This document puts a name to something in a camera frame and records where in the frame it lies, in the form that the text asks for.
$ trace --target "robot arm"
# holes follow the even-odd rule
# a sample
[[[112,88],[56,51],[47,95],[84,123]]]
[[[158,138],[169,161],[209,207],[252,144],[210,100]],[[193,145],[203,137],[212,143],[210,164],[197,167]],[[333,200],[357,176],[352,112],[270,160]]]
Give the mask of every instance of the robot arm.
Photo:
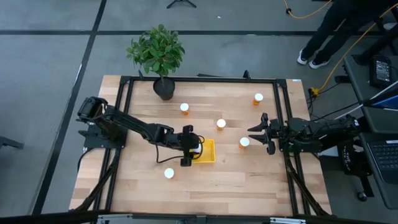
[[[163,124],[145,123],[137,118],[124,114],[108,105],[105,99],[86,98],[78,112],[79,121],[94,123],[101,130],[102,138],[111,141],[118,138],[119,127],[125,127],[141,134],[151,144],[183,151],[181,166],[191,166],[193,153],[190,149],[199,146],[200,138],[193,133],[193,126],[183,127],[182,133],[174,133],[174,128]]]
[[[291,118],[286,126],[281,126],[277,119],[270,120],[268,115],[263,113],[261,123],[248,131],[262,131],[264,134],[250,134],[249,137],[268,144],[267,151],[270,155],[275,153],[275,144],[272,138],[279,139],[279,148],[287,152],[321,152],[333,145],[331,139],[340,139],[343,136],[360,131],[357,120],[347,115],[344,118],[331,121],[306,121],[301,118]]]

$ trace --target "green plant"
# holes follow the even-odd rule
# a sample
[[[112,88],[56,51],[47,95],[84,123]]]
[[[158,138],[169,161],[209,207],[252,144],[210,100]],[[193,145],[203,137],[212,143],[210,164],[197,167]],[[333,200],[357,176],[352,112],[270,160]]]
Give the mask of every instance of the green plant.
[[[153,71],[162,79],[180,67],[182,54],[185,50],[178,42],[178,32],[170,33],[162,24],[143,33],[138,42],[131,39],[127,48],[128,59],[143,66],[146,74]]]

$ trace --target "yellow cable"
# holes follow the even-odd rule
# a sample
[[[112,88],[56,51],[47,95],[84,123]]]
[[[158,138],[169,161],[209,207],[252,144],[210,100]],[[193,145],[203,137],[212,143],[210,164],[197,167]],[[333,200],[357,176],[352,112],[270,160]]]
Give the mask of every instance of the yellow cable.
[[[285,2],[285,6],[286,6],[286,12],[288,12],[293,18],[295,18],[295,19],[305,19],[305,18],[308,18],[308,17],[310,17],[310,16],[313,16],[313,15],[315,15],[316,13],[318,13],[319,11],[321,11],[324,7],[326,7],[329,3],[331,3],[332,2],[332,0],[329,0],[326,4],[324,4],[322,7],[320,7],[318,10],[316,10],[315,12],[313,12],[313,13],[311,13],[311,14],[309,14],[309,15],[306,15],[306,16],[295,16],[295,15],[293,15],[292,14],[292,12],[291,12],[291,10],[290,11],[288,11],[289,10],[289,6],[287,5],[287,2],[286,2],[286,0],[284,0],[284,2]]]
[[[380,16],[380,18],[382,18],[383,16],[385,16],[386,14],[387,14],[387,12],[389,12],[389,11],[391,11],[391,9],[393,9],[393,8],[395,8],[395,7],[397,7],[398,6],[398,3],[397,4],[395,4],[395,5],[393,5],[392,7],[390,7],[388,10],[386,10],[381,16]],[[322,87],[321,88],[314,88],[314,87],[311,87],[311,90],[312,90],[312,95],[313,96],[318,96],[319,95],[319,92],[321,91],[321,90],[323,90],[325,87],[326,87],[326,84],[329,82],[329,79],[330,79],[330,77],[331,77],[331,75],[333,74],[333,72],[335,72],[335,70],[336,70],[336,68],[337,68],[337,66],[341,63],[341,61],[343,61],[343,59],[346,57],[346,55],[348,54],[348,52],[374,27],[376,25],[376,23],[374,23],[371,27],[369,27],[369,29],[368,30],[366,30],[363,34],[362,34],[362,36],[358,39],[358,40],[356,40],[356,42],[344,53],[344,55],[342,56],[342,58],[337,62],[337,64],[335,65],[335,67],[333,68],[333,70],[330,72],[330,74],[329,74],[329,76],[328,76],[328,78],[326,79],[326,81],[325,81],[325,83],[322,85]]]

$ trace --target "black pants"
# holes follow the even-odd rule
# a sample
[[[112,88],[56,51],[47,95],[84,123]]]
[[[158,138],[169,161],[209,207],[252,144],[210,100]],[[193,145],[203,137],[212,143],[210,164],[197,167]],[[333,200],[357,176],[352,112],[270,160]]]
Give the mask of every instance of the black pants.
[[[318,50],[326,38],[343,22],[333,38],[319,51],[316,60],[328,61],[345,42],[362,26],[377,18],[386,5],[380,5],[375,1],[373,7],[359,6],[355,0],[335,0],[323,19],[321,26],[303,49],[306,58],[311,57]]]

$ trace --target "person's leg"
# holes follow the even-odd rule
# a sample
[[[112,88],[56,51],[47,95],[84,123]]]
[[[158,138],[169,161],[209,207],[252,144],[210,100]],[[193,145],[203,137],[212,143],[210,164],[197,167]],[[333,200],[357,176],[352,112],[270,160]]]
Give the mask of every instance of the person's leg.
[[[323,18],[321,26],[302,50],[303,56],[310,58],[353,9],[355,9],[353,0],[335,0]]]
[[[373,21],[380,11],[357,11],[353,15],[349,16],[347,20],[340,26],[337,33],[333,38],[326,44],[326,46],[319,51],[314,59],[315,64],[329,61],[330,57],[336,53],[345,42],[362,26]]]

